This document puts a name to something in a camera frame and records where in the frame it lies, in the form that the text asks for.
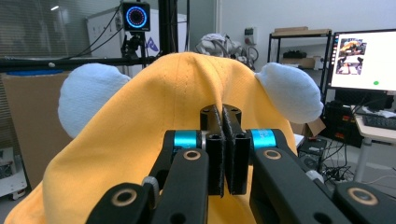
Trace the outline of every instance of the computer monitor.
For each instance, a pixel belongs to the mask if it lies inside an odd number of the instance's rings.
[[[335,32],[328,87],[356,92],[373,110],[384,109],[387,92],[396,91],[396,29]]]

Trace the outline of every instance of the yellow hat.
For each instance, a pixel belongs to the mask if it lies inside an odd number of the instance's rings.
[[[241,109],[243,129],[280,129],[295,152],[289,122],[246,66],[195,53],[171,54],[105,103],[51,161],[42,183],[11,211],[6,223],[85,223],[108,189],[142,182],[167,130],[199,130],[200,110],[216,105],[221,111],[222,104]],[[254,223],[247,188],[247,195],[232,196],[226,189],[223,198],[209,196],[208,223]]]

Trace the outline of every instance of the black box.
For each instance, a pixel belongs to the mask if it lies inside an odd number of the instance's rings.
[[[363,137],[359,133],[349,106],[345,107],[333,102],[327,103],[322,120],[326,129],[320,133],[321,136],[353,147],[361,147]]]
[[[308,168],[320,173],[326,146],[324,139],[305,140],[298,148],[298,157]]]

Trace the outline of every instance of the desk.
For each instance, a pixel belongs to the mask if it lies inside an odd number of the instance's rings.
[[[361,133],[361,136],[364,138],[361,142],[361,154],[359,155],[358,167],[356,168],[353,180],[361,182],[363,178],[364,167],[367,162],[367,155],[372,146],[372,141],[377,140],[388,143],[396,143],[396,131],[365,126],[361,115],[355,114],[355,120],[359,129],[359,133]]]

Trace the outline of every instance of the white stand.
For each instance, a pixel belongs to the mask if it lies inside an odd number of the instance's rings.
[[[5,148],[2,150],[12,150],[12,148]],[[16,156],[11,166],[14,166],[12,170],[16,171],[16,173],[10,177],[0,179],[0,197],[12,194],[12,199],[17,200],[24,195],[24,189],[27,187],[21,157]]]

